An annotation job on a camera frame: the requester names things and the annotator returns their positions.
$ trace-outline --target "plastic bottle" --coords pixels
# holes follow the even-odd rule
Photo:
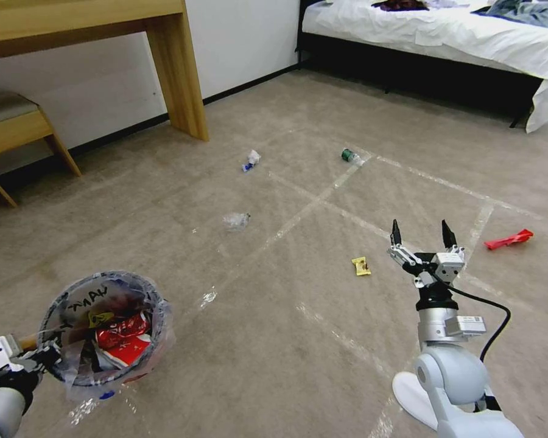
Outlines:
[[[343,152],[341,152],[341,158],[347,162],[355,164],[357,167],[362,167],[364,164],[364,161],[359,155],[347,148],[343,149]]]
[[[249,213],[229,213],[223,216],[223,223],[227,231],[241,231],[250,222]]]
[[[248,155],[247,164],[242,165],[242,170],[244,172],[247,172],[248,170],[250,170],[252,167],[254,167],[256,164],[260,162],[260,158],[262,158],[261,155],[252,149],[250,154]]]

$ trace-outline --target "wooden table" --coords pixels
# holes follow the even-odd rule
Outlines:
[[[184,0],[0,0],[0,58],[146,32],[170,123],[208,141]]]

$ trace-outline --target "wooden chair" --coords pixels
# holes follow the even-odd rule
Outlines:
[[[0,93],[0,153],[44,138],[53,154],[59,154],[75,175],[81,176],[77,164],[53,129],[42,108],[12,92]],[[0,194],[13,207],[16,203],[0,186]]]

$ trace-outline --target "white bed sheet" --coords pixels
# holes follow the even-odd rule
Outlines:
[[[526,132],[548,123],[548,29],[471,14],[469,8],[386,12],[372,0],[335,0],[307,8],[303,31],[461,61],[543,79]]]

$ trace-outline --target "black cable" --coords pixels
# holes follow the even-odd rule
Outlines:
[[[475,301],[479,301],[479,302],[482,302],[482,303],[485,303],[485,304],[489,304],[490,306],[493,306],[493,307],[497,307],[497,308],[500,308],[501,310],[503,310],[505,312],[505,319],[504,321],[499,325],[499,327],[497,328],[497,330],[495,331],[495,333],[493,333],[493,335],[489,338],[489,340],[487,341],[487,343],[485,344],[485,347],[483,347],[483,350],[481,351],[481,355],[479,356],[479,359],[481,360],[481,362],[484,362],[485,361],[485,355],[487,354],[487,351],[489,351],[489,348],[491,347],[493,341],[495,341],[495,339],[497,339],[497,337],[501,334],[501,332],[504,331],[504,328],[505,326],[508,324],[508,322],[510,322],[510,319],[511,319],[511,311],[504,305],[500,304],[500,303],[496,303],[495,301],[490,301],[488,299],[485,299],[485,298],[481,298],[481,297],[478,297],[476,295],[472,295],[470,293],[467,293],[467,292],[463,292],[462,290],[459,290],[447,283],[445,283],[444,281],[442,281],[440,278],[438,278],[438,276],[436,274],[434,274],[434,277],[440,282],[442,283],[443,285],[445,285],[447,288],[449,288],[450,290],[452,290],[453,292],[456,292],[458,293],[459,295],[462,295],[464,297],[467,297],[467,298],[470,298],[470,299],[473,299]]]

